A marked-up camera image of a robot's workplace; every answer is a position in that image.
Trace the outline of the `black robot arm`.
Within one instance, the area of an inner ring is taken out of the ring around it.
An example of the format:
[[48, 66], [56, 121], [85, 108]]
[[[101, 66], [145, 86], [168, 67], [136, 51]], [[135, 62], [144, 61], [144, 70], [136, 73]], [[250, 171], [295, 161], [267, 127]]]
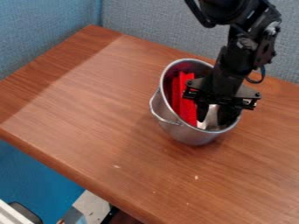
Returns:
[[184, 0], [200, 24], [228, 27], [228, 42], [220, 48], [210, 73], [185, 81], [183, 97], [196, 103], [196, 118], [204, 129], [228, 127], [244, 109], [254, 109], [260, 93], [244, 86], [255, 80], [276, 56], [275, 42], [282, 14], [268, 0]]

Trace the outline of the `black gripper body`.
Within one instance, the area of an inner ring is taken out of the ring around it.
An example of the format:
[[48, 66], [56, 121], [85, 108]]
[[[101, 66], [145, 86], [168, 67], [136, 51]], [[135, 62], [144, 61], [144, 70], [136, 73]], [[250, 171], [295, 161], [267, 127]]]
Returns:
[[262, 94], [243, 84], [248, 81], [259, 84], [262, 80], [248, 78], [254, 67], [230, 69], [222, 66], [199, 70], [183, 71], [181, 98], [193, 101], [199, 110], [204, 110], [211, 104], [226, 109], [254, 110]]

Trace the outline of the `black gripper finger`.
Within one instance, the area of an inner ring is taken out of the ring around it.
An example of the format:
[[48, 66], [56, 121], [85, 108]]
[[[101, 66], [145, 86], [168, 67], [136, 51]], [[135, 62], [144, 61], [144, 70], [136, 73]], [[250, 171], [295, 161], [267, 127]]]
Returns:
[[218, 111], [219, 126], [230, 126], [238, 119], [242, 108], [232, 106], [220, 106]]
[[199, 102], [197, 103], [197, 110], [196, 110], [196, 116], [197, 116], [197, 121], [202, 123], [206, 119], [206, 116], [210, 111], [210, 104], [206, 102]]

